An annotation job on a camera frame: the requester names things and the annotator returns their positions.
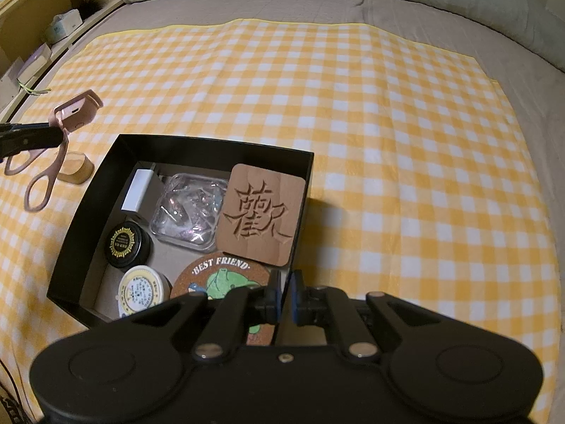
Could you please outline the white charger adapter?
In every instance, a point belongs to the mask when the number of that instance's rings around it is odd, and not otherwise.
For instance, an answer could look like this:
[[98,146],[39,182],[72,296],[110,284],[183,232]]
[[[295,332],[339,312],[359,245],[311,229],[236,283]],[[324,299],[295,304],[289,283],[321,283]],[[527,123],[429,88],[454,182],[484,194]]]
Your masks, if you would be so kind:
[[159,200],[163,183],[154,170],[136,170],[125,199],[121,203],[121,210],[137,216],[149,218]]

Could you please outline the clear plastic case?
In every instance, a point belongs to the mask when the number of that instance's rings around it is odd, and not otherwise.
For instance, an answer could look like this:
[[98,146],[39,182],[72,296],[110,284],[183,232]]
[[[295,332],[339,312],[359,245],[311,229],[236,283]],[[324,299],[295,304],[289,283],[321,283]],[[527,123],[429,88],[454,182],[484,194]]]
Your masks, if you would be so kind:
[[149,223],[161,242],[197,252],[215,249],[227,181],[190,173],[168,178]]

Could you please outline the black round gold-print tin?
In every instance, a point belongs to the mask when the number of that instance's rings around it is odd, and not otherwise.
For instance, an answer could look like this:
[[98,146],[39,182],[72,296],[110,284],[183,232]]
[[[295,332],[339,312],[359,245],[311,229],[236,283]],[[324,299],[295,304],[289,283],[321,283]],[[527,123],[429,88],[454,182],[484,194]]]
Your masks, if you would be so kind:
[[103,246],[107,262],[117,269],[146,264],[152,251],[149,234],[133,221],[116,225]]

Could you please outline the black square storage box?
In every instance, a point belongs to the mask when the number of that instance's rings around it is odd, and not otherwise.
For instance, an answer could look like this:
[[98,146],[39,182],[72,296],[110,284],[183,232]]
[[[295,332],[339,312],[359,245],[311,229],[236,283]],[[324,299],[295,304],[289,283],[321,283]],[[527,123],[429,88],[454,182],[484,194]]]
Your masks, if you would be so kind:
[[110,267],[103,245],[111,229],[128,219],[121,204],[137,170],[228,180],[245,164],[311,180],[314,154],[294,148],[190,136],[121,134],[108,150],[78,204],[62,242],[48,299],[88,328],[119,317],[121,271]]

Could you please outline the small wooden block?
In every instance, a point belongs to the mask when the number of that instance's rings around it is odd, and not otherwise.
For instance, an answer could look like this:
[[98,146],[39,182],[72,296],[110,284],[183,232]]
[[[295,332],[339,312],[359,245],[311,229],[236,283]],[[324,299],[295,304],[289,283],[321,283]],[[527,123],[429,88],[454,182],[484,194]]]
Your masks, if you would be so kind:
[[81,185],[92,176],[94,170],[94,164],[84,153],[70,151],[65,156],[56,178],[65,183]]

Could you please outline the tissue box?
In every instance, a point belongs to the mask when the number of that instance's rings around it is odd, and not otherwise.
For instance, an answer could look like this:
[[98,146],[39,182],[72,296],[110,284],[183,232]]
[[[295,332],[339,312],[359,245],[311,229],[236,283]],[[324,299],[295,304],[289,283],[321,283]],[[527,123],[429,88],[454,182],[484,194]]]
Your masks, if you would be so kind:
[[49,45],[54,45],[62,41],[62,39],[66,39],[80,25],[82,25],[82,17],[78,9],[71,9],[68,12],[57,14],[43,32],[41,39]]

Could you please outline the wooden bedside shelf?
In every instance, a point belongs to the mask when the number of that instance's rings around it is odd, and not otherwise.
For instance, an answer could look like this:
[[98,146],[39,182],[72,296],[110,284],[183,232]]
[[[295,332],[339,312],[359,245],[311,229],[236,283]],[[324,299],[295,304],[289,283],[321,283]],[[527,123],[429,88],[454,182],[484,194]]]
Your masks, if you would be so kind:
[[41,38],[54,16],[71,9],[86,8],[75,32],[51,46],[51,58],[27,84],[19,85],[10,101],[1,107],[1,120],[12,120],[28,99],[36,99],[48,89],[46,76],[61,58],[69,55],[78,42],[102,20],[124,5],[124,0],[2,0],[1,72],[6,73],[19,59],[27,60],[43,43]]

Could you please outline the carved square wooden coaster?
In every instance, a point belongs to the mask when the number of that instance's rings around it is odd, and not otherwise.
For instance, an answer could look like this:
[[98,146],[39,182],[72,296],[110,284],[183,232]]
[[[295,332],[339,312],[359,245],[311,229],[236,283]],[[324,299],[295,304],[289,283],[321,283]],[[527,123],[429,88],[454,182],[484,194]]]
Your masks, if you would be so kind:
[[270,266],[288,265],[304,194],[301,177],[235,165],[220,211],[216,247]]

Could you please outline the white round yellow-rim tin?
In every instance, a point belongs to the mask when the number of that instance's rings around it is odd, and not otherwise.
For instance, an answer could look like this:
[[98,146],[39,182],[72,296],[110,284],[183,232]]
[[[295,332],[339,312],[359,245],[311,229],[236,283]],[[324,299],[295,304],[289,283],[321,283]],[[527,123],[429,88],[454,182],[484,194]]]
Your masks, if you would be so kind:
[[118,286],[116,300],[121,318],[162,304],[171,295],[171,284],[161,273],[147,265],[130,268]]

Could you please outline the round cork dinosaur coaster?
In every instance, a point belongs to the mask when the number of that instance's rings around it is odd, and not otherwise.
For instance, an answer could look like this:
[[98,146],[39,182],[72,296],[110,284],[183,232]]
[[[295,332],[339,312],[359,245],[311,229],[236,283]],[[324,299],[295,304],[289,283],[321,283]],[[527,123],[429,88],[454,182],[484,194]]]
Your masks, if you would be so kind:
[[234,288],[266,286],[269,278],[269,270],[258,262],[215,252],[194,260],[183,270],[172,285],[171,298],[201,292],[210,300],[223,299]]

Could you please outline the purple flat box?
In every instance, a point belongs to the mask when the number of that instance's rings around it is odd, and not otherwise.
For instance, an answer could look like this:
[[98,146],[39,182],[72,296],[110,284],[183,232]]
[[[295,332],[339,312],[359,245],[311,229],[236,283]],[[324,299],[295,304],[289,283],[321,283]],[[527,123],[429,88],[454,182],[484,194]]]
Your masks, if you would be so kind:
[[22,65],[17,76],[18,81],[22,84],[27,84],[48,63],[51,58],[51,52],[48,44],[41,44]]

